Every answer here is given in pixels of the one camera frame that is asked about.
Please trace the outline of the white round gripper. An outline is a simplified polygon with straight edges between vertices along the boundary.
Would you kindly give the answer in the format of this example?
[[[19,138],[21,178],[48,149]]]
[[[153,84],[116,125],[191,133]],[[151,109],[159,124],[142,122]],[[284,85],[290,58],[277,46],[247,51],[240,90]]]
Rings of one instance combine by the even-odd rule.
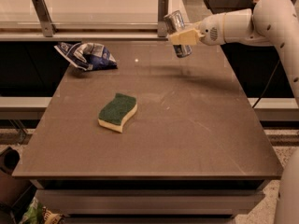
[[[209,46],[223,45],[223,23],[225,14],[214,14],[202,21],[187,24],[184,31],[168,36],[173,45],[196,45],[200,41]]]

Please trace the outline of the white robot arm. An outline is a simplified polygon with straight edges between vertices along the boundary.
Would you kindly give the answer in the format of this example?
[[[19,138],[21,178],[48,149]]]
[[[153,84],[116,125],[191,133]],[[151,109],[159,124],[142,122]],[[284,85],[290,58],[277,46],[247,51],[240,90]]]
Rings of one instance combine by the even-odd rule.
[[[259,0],[253,9],[211,15],[168,36],[174,45],[273,46],[299,104],[299,20],[291,0]],[[299,224],[299,149],[280,179],[274,224]]]

